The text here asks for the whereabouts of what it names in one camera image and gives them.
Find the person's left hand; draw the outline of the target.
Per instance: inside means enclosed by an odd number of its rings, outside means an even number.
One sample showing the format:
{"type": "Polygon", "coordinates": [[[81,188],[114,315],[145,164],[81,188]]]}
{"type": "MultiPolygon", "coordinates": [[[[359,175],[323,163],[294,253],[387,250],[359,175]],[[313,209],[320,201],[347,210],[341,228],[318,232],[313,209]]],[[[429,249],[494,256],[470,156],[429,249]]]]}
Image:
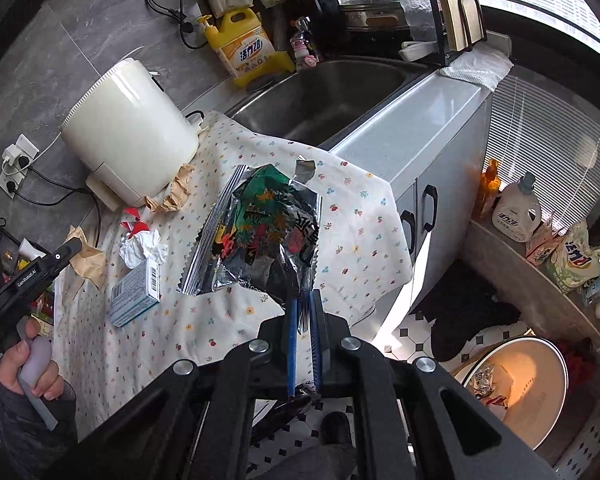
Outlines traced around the person's left hand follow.
{"type": "MultiPolygon", "coordinates": [[[[18,372],[29,359],[30,348],[24,340],[14,344],[3,354],[0,361],[0,384],[15,394],[23,394],[18,382],[18,372]]],[[[65,390],[65,381],[59,374],[59,366],[50,360],[43,368],[38,381],[30,387],[34,396],[44,396],[47,401],[59,399],[65,390]]]]}

